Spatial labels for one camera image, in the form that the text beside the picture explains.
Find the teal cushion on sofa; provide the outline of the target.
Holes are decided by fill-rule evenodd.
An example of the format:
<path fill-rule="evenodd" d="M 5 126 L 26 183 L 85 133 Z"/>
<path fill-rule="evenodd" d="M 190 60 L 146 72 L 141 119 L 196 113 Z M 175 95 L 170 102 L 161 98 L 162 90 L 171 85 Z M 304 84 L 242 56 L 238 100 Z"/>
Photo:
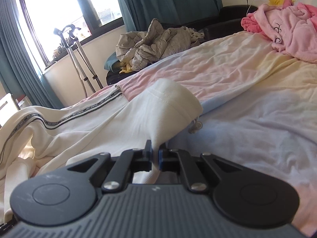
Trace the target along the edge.
<path fill-rule="evenodd" d="M 116 52 L 112 53 L 104 63 L 104 69 L 107 71 L 115 72 L 115 64 L 119 62 Z"/>

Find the pastel pink yellow bed sheet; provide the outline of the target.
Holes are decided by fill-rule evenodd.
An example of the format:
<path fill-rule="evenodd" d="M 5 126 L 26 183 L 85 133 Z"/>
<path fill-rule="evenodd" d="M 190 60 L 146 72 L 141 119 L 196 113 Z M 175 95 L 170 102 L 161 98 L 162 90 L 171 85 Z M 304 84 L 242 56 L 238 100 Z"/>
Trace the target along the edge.
<path fill-rule="evenodd" d="M 159 79 L 190 90 L 204 109 L 196 134 L 169 146 L 212 152 L 296 188 L 293 224 L 316 232 L 316 64 L 275 51 L 259 34 L 240 32 L 175 54 L 122 80 L 133 99 Z"/>

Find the silver garment steamer stand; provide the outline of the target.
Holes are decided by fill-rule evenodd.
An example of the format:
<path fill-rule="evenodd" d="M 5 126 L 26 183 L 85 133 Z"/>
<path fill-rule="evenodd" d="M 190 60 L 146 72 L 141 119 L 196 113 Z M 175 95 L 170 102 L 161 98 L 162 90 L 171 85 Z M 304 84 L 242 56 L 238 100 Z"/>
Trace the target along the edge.
<path fill-rule="evenodd" d="M 89 76 L 86 74 L 85 70 L 83 69 L 79 59 L 77 58 L 75 52 L 79 55 L 81 60 L 83 61 L 84 65 L 87 67 L 88 71 L 91 73 L 92 77 L 91 79 L 96 81 L 97 85 L 100 89 L 103 88 L 103 85 L 95 72 L 91 62 L 89 61 L 81 42 L 79 41 L 79 38 L 75 34 L 76 32 L 81 31 L 80 27 L 76 27 L 74 24 L 66 25 L 62 30 L 59 30 L 57 28 L 54 29 L 54 34 L 58 36 L 61 40 L 60 47 L 61 49 L 64 49 L 67 54 L 69 55 L 71 62 L 74 66 L 74 69 L 77 73 L 77 76 L 79 78 L 79 81 L 81 83 L 81 87 L 83 89 L 83 93 L 85 98 L 88 97 L 88 92 L 86 85 L 91 90 L 92 93 L 96 92 L 96 89 L 92 85 L 92 82 L 89 79 Z"/>

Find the teal right curtain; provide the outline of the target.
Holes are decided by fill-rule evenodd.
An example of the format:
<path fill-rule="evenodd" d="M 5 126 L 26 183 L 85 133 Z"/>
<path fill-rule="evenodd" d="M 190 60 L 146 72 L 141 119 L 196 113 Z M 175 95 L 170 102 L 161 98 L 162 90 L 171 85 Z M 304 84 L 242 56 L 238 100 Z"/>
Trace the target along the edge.
<path fill-rule="evenodd" d="M 152 19 L 180 25 L 217 16 L 222 0 L 118 0 L 127 31 L 145 31 Z"/>

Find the white wooden chair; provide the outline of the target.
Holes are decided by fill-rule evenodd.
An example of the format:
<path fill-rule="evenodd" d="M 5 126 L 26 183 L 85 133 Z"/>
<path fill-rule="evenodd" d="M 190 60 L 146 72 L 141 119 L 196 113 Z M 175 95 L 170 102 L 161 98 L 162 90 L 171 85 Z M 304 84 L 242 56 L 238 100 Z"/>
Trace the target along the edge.
<path fill-rule="evenodd" d="M 0 114 L 0 124 L 1 127 L 17 112 L 21 109 L 24 104 L 25 95 L 22 95 L 19 100 L 14 99 L 13 95 L 7 93 L 1 99 L 1 114 Z"/>

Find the teal curtain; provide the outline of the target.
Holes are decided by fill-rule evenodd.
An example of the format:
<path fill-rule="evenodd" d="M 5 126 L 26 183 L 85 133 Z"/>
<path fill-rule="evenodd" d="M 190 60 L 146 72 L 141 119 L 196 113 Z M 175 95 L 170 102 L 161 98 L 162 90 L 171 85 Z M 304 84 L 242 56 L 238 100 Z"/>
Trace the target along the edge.
<path fill-rule="evenodd" d="M 16 99 L 27 96 L 32 105 L 63 108 L 46 78 L 34 68 L 13 0 L 1 0 L 1 84 Z"/>
<path fill-rule="evenodd" d="M 127 31 L 145 31 L 152 19 L 180 25 L 217 16 L 222 0 L 118 0 Z"/>

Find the yellow item on sofa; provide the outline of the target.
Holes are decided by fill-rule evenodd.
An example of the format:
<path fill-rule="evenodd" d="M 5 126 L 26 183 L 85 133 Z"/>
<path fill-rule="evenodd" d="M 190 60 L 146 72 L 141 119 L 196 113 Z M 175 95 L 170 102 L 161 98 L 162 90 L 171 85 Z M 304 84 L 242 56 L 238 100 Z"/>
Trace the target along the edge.
<path fill-rule="evenodd" d="M 120 67 L 120 74 L 128 74 L 128 73 L 131 73 L 133 72 L 133 69 L 131 67 L 131 65 L 129 63 L 127 64 L 123 64 L 121 67 Z"/>

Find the dark framed window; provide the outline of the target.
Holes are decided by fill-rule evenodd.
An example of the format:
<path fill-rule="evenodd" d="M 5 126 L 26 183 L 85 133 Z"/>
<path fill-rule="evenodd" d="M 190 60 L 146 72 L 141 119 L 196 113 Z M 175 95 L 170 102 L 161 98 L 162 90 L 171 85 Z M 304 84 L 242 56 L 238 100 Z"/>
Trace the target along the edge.
<path fill-rule="evenodd" d="M 27 27 L 45 66 L 60 59 L 53 33 L 75 25 L 82 44 L 124 24 L 118 0 L 19 0 Z"/>

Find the beige quilted jacket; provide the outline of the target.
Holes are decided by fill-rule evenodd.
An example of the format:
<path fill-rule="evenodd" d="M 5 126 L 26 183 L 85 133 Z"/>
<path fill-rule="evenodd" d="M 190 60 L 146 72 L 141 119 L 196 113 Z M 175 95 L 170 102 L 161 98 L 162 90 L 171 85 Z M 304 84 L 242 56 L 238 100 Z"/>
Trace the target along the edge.
<path fill-rule="evenodd" d="M 142 69 L 171 55 L 199 46 L 205 35 L 186 26 L 164 29 L 153 19 L 147 31 L 130 31 L 120 36 L 116 45 L 119 68 L 129 63 L 133 71 Z"/>

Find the yellow plush toy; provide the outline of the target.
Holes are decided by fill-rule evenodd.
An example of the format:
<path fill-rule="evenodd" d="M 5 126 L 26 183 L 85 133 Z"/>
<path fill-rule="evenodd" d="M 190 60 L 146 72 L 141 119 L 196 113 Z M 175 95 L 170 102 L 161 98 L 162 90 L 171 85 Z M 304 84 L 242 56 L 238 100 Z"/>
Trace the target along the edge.
<path fill-rule="evenodd" d="M 268 0 L 268 5 L 277 7 L 283 5 L 284 1 L 285 0 Z"/>

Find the teal left curtain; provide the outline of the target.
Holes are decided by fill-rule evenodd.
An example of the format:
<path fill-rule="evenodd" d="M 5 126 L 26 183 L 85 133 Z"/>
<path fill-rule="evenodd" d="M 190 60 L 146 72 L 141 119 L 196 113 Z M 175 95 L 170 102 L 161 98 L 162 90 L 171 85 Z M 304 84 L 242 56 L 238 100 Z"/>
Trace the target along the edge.
<path fill-rule="evenodd" d="M 46 78 L 34 68 L 13 0 L 1 0 L 1 84 L 16 99 L 27 96 L 32 105 L 63 108 Z"/>

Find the pink fluffy robe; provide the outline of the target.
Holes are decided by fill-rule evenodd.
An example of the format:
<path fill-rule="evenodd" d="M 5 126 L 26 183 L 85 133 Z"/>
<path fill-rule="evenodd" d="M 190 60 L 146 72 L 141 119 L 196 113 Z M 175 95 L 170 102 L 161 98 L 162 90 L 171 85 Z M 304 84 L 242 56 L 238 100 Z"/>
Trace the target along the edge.
<path fill-rule="evenodd" d="M 242 28 L 260 33 L 272 41 L 273 49 L 301 61 L 316 63 L 316 7 L 292 4 L 284 0 L 280 6 L 262 4 L 241 20 Z"/>

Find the black leather sofa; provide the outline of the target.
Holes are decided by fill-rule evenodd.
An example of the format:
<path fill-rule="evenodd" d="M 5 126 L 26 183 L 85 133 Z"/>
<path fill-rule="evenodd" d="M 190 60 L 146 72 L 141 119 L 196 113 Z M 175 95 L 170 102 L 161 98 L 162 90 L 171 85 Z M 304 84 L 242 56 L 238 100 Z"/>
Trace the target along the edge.
<path fill-rule="evenodd" d="M 245 17 L 247 13 L 253 13 L 256 10 L 257 7 L 254 5 L 226 6 L 220 10 L 218 16 L 196 20 L 183 25 L 204 34 L 205 38 L 202 41 L 206 42 L 243 31 L 241 19 Z M 108 71 L 106 75 L 107 85 L 115 84 L 135 74 L 135 72 L 120 74 L 119 63 L 115 64 L 115 70 L 115 72 Z"/>

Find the cream white zip hoodie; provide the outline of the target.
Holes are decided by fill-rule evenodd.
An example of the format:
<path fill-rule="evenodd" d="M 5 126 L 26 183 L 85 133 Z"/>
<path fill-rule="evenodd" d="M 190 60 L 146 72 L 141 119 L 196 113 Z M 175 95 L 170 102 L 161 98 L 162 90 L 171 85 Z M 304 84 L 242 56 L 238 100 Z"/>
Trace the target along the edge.
<path fill-rule="evenodd" d="M 156 151 L 201 114 L 198 99 L 167 79 L 131 100 L 114 86 L 68 108 L 19 110 L 1 128 L 1 222 L 11 220 L 10 196 L 21 182 L 102 152 L 119 156 L 147 140 Z"/>

